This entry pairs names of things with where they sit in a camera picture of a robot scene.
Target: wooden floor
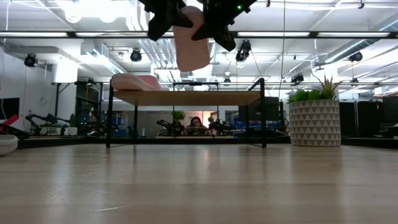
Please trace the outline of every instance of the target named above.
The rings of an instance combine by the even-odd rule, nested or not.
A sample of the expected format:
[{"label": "wooden floor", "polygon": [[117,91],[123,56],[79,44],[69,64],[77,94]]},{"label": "wooden floor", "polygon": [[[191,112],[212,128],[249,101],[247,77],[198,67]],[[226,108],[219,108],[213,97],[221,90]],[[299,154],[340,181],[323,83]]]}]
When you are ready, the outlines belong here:
[{"label": "wooden floor", "polygon": [[398,151],[103,145],[0,157],[0,223],[398,223]]}]

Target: white planter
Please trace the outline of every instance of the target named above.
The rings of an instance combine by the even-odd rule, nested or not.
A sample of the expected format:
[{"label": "white planter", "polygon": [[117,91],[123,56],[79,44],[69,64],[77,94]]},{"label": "white planter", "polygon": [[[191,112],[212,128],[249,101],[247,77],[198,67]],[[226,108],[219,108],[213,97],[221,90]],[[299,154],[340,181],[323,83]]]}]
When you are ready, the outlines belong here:
[{"label": "white planter", "polygon": [[77,135],[77,127],[68,127],[67,131],[68,131],[68,135],[70,135],[70,136]]},{"label": "white planter", "polygon": [[337,100],[308,100],[289,105],[290,140],[295,146],[340,146]]}]

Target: potted plant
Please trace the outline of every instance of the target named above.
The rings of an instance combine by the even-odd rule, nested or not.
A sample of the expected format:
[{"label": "potted plant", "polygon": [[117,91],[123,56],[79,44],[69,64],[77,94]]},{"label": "potted plant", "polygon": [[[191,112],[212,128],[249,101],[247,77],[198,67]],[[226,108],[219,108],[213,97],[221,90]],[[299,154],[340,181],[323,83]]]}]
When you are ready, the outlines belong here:
[{"label": "potted plant", "polygon": [[70,115],[69,127],[67,128],[70,136],[77,136],[76,117],[74,114]]},{"label": "potted plant", "polygon": [[181,120],[185,119],[185,113],[182,111],[173,111],[172,135],[181,135],[184,131],[184,126],[181,125]]},{"label": "potted plant", "polygon": [[289,96],[290,140],[295,146],[340,146],[340,109],[332,83],[325,76],[321,87],[298,90]]}]

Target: ceiling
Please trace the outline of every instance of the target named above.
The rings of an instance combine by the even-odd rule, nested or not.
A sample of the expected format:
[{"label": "ceiling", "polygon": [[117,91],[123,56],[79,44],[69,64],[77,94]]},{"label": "ceiling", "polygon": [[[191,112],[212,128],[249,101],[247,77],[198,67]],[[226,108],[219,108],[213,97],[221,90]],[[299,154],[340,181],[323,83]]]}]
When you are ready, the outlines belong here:
[{"label": "ceiling", "polygon": [[[0,0],[0,27],[1,30],[132,30],[126,21],[134,17],[134,8],[128,0],[86,0],[91,4],[88,10],[82,12],[86,17],[79,22],[71,23],[65,19],[66,7],[71,4],[69,0],[43,1],[26,0],[10,1]],[[198,6],[196,0],[186,0],[188,5]],[[365,7],[358,9],[360,0],[271,0],[271,6],[266,7],[265,1],[258,1],[251,7],[249,14],[242,13],[235,19],[235,24],[230,30],[322,30],[322,31],[376,31],[378,26],[387,20],[398,21],[398,1],[364,0]],[[117,18],[114,22],[106,23],[100,15],[113,14]],[[232,82],[254,82],[259,77],[264,77],[268,82],[279,82],[281,76],[287,81],[290,77],[302,73],[305,81],[317,82],[311,76],[313,63],[317,55],[327,55],[346,44],[357,40],[347,39],[249,39],[252,47],[250,56],[244,67],[236,66],[234,60],[236,51],[227,52],[220,46],[214,48],[215,55],[212,64],[205,70],[193,73],[181,73],[181,79],[190,78],[222,82],[225,72],[230,73]],[[95,39],[91,40],[95,46],[105,44],[109,49],[111,61],[126,72],[136,75],[151,74],[151,65],[147,52],[141,50],[142,60],[131,62],[129,56],[134,48],[142,48],[137,39]],[[157,45],[151,40],[144,40],[148,44]],[[80,61],[79,76],[90,76],[96,80],[107,81],[112,73],[103,65],[94,63],[81,53],[83,40],[68,39],[10,39],[10,45],[17,47],[58,47]],[[237,47],[242,39],[236,39]],[[396,40],[381,40],[361,50],[363,60],[354,62],[340,60],[332,65],[337,69],[340,80],[350,80],[353,76],[363,76],[366,72],[377,71],[380,68],[398,62],[398,45]],[[378,80],[393,81],[398,79],[398,66],[391,66],[382,72],[366,76],[361,82],[376,82]],[[167,82],[167,77],[159,77],[161,82]],[[223,88],[246,89],[248,85],[230,85]],[[284,87],[286,92],[292,87]],[[362,88],[357,93],[371,91],[374,86]]]}]

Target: person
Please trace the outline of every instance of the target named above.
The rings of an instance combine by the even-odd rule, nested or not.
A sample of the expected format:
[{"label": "person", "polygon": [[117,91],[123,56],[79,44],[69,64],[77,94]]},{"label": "person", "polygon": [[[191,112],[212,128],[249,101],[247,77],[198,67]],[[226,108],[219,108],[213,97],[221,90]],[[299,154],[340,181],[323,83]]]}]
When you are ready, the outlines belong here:
[{"label": "person", "polygon": [[193,117],[191,123],[185,128],[184,135],[206,135],[208,134],[207,128],[202,125],[199,117]]}]

